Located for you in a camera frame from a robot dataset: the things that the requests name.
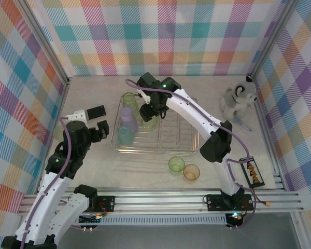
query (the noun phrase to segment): white arm segment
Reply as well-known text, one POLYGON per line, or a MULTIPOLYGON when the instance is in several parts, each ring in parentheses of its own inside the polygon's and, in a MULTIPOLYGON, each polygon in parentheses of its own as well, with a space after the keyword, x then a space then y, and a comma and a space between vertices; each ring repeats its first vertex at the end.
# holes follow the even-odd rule
POLYGON ((68 203, 51 220, 47 235, 55 235, 54 242, 58 245, 62 236, 75 222, 76 218, 89 207, 89 198, 81 193, 74 193, 68 203))
MULTIPOLYGON (((41 186, 41 189, 36 197, 34 204, 32 205, 25 220, 15 233, 15 235, 17 235, 17 240, 22 241, 25 230, 25 223, 30 216, 31 210, 35 208, 35 204, 37 203, 38 199, 41 195, 43 195, 44 190, 52 182, 56 175, 57 174, 55 173, 45 174, 43 185, 41 186)), ((33 216, 33 219, 31 220, 30 227, 27 228, 29 232, 26 235, 26 243, 28 243, 30 240, 34 241, 34 245, 43 244, 45 242, 47 236, 47 229, 49 227, 51 219, 54 216, 55 209, 58 206, 58 203, 64 191, 70 185, 71 181, 72 180, 67 177, 65 177, 64 179, 58 178, 55 181, 54 185, 48 191, 48 194, 43 198, 42 202, 38 206, 33 216)))
MULTIPOLYGON (((196 102, 194 102, 184 91, 184 89, 177 89, 175 91, 176 94, 181 95, 182 97, 186 98, 193 103, 199 110, 201 110, 205 115, 207 115, 211 120, 215 123, 220 124, 220 120, 212 117, 208 112, 202 109, 196 102)), ((179 115, 181 115, 186 121, 188 121, 192 126, 198 130, 200 135, 203 137, 204 140, 208 140, 211 137, 211 132, 216 132, 217 127, 212 126, 206 118, 204 118, 199 112, 197 112, 191 105, 186 104, 180 98, 176 96, 172 96, 168 98, 166 105, 176 111, 179 115)), ((214 162, 214 168, 218 174, 220 179, 220 186, 221 190, 226 193, 227 195, 232 196, 233 194, 237 193, 239 187, 233 182, 226 160, 229 158, 229 154, 227 154, 222 163, 214 162)))

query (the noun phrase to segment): wire dish rack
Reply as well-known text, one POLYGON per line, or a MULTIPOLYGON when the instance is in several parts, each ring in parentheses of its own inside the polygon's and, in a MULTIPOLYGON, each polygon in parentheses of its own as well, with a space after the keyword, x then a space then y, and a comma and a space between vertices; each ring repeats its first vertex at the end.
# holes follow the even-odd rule
MULTIPOLYGON (((140 108, 144 104, 144 100, 137 95, 136 100, 140 108)), ((131 146, 121 146, 118 131, 121 127, 120 111, 122 107, 121 98, 111 139, 111 145, 119 152, 192 156, 198 150, 199 133, 173 110, 167 111, 166 117, 160 119, 159 125, 154 131, 146 132, 138 127, 138 130, 134 132, 134 143, 131 146)))

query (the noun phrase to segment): white table surface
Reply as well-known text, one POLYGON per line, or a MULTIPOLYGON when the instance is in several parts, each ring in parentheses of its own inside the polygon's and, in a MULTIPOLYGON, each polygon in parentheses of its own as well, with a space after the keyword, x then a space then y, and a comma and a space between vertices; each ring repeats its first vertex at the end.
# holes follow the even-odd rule
MULTIPOLYGON (((183 157, 186 164, 193 163, 201 170, 196 181, 186 180, 182 173, 173 174, 168 168, 172 156, 157 154, 124 154, 119 153, 110 145, 115 117, 120 97, 125 92, 135 92, 124 83, 126 77, 74 77, 71 83, 62 116, 72 114, 75 110, 89 109, 104 105, 107 115, 89 120, 89 127, 96 126, 98 121, 106 119, 109 124, 109 136, 99 143, 91 145, 83 166, 78 170, 71 187, 86 184, 93 187, 113 188, 220 188, 219 178, 212 163, 206 161, 196 152, 192 157, 183 157)), ((129 77, 137 81, 139 77, 129 77)), ((219 109, 219 100, 228 87, 234 87, 244 80, 244 76, 174 76, 189 96, 197 98, 198 104, 212 116, 223 120, 219 109)), ((236 132, 254 156, 261 175, 266 183, 262 188, 275 188, 272 166, 262 138, 255 109, 250 109, 244 121, 253 129, 248 132, 233 125, 236 132)), ((54 140, 51 154, 58 141, 54 140)), ((204 144, 200 138, 200 147, 204 144)), ((232 158, 245 157, 240 144, 233 138, 232 158)), ((232 164, 237 180, 245 186, 247 182, 239 164, 232 164)))

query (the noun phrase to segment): purple cup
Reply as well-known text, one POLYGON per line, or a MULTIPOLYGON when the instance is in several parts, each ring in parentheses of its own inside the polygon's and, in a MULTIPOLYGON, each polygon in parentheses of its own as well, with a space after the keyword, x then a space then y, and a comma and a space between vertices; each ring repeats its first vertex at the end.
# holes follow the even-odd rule
POLYGON ((138 124, 133 111, 129 107, 121 109, 120 113, 121 126, 127 126, 132 132, 137 131, 138 124))

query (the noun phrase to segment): stuffed toy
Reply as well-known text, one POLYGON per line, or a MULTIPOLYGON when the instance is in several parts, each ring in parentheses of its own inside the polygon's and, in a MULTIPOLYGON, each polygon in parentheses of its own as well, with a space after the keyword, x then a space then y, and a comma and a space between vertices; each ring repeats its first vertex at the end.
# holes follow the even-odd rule
POLYGON ((257 100, 256 86, 250 76, 246 81, 236 85, 235 89, 228 88, 220 99, 220 109, 226 120, 232 120, 234 116, 242 118, 247 113, 248 107, 257 100))

